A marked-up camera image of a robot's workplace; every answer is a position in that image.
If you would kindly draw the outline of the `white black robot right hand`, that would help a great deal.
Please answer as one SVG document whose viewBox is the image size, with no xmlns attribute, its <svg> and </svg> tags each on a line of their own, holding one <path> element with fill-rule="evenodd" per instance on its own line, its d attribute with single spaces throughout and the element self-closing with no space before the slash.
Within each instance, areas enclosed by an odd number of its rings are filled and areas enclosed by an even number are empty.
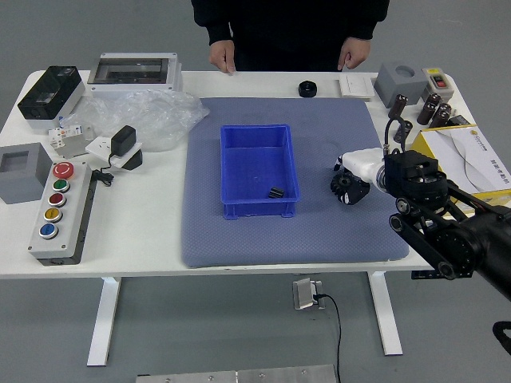
<svg viewBox="0 0 511 383">
<path fill-rule="evenodd" d="M 385 164 L 381 148 L 368 148 L 346 152 L 335 163 L 336 174 L 331 181 L 331 191 L 338 200 L 354 205 L 366 196 L 374 185 L 386 192 Z"/>
</svg>

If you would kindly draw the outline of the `person's right hand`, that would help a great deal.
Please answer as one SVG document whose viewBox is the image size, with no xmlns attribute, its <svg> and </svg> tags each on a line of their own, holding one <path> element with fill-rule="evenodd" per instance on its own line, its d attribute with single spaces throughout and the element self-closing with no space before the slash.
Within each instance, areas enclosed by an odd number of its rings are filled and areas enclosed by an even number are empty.
<svg viewBox="0 0 511 383">
<path fill-rule="evenodd" d="M 234 56 L 233 40 L 216 41 L 210 45 L 208 60 L 222 73 L 233 74 L 236 71 Z"/>
</svg>

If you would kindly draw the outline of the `person's left hand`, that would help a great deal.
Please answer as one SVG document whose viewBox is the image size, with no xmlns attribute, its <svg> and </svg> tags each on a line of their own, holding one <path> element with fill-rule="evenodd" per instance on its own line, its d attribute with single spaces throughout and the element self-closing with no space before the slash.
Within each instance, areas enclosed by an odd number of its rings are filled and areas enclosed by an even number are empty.
<svg viewBox="0 0 511 383">
<path fill-rule="evenodd" d="M 370 54 L 370 41 L 347 38 L 339 55 L 338 70 L 354 69 L 362 64 Z"/>
</svg>

